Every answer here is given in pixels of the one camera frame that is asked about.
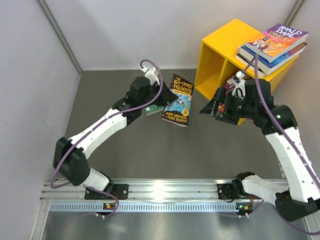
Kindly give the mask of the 169-Storey Treehouse book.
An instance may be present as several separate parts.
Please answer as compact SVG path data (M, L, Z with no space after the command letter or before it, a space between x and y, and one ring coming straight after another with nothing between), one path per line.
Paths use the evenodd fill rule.
M187 127L194 84L177 74L173 74L169 89L177 98L164 107L161 119L180 127Z

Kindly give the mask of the red 13-Storey Treehouse book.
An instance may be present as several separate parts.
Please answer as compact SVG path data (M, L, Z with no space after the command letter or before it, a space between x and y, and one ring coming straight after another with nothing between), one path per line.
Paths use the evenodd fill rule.
M223 113L224 110L225 110L225 104L220 103L219 106L218 106L218 112L219 113Z

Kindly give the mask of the light teal paperback book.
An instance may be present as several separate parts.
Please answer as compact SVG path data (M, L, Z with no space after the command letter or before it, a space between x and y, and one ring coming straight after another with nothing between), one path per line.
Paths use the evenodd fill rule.
M252 56L252 54L250 53L249 50L247 50L246 48L242 48L242 47L239 47L237 49L237 53L242 55L243 57L246 57L246 58L249 58Z

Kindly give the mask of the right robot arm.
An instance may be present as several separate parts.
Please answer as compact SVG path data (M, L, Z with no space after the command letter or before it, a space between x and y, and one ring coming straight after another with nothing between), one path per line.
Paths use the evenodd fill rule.
M244 81L243 89L233 92L219 87L199 112L233 125L242 118L252 120L272 146L284 171L287 187L250 171L238 174L231 181L238 198L257 196L272 204L288 222L319 211L320 180L303 148L297 120L287 105L274 104L268 81L249 79Z

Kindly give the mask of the purple paperback book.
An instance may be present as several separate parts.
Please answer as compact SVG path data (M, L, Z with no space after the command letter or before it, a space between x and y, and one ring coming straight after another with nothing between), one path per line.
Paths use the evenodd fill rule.
M225 89L228 91L228 92L232 92L233 89L235 88L235 84L234 84L234 80L233 78L229 78L226 83L225 83Z

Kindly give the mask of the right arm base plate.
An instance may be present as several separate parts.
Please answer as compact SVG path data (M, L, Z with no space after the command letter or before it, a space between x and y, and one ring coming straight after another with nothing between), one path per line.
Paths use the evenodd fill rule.
M217 184L218 199L227 203L231 203L234 200L248 199L248 194L239 193L231 183L219 183Z

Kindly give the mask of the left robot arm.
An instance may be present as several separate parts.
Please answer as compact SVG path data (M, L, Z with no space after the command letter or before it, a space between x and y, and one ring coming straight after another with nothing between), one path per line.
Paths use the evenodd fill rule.
M61 137L55 146L54 175L61 174L73 186L95 189L103 199L113 194L113 180L89 166L91 154L109 137L139 118L142 110L155 104L164 107L178 97L161 81L152 83L139 76L129 91L93 125L70 138Z

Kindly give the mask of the blue orange paperback book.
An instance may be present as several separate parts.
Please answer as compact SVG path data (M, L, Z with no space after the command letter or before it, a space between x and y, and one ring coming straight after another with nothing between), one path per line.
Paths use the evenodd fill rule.
M275 70L283 66L285 63L287 63L288 61L292 60L294 57L302 53L307 45L308 44L306 42L303 42L298 46L294 47L293 49L287 51L286 53L280 55L278 58L274 59L271 62L269 62L266 58L259 56L258 57L258 76L262 78L267 75L270 75ZM244 57L239 53L235 55L235 58L237 60L239 60L241 63L247 66L250 63L250 61L253 59L256 53L245 45L241 46L240 48L243 48L243 49L246 48L248 51L250 51L252 55L249 58Z

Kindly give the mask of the Roald Dahl Charlie book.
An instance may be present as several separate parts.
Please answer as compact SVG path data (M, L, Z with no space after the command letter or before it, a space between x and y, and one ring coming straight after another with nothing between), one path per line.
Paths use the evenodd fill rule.
M268 62L273 62L276 58L303 43L308 35L308 31L294 29L278 23L252 37L244 45Z

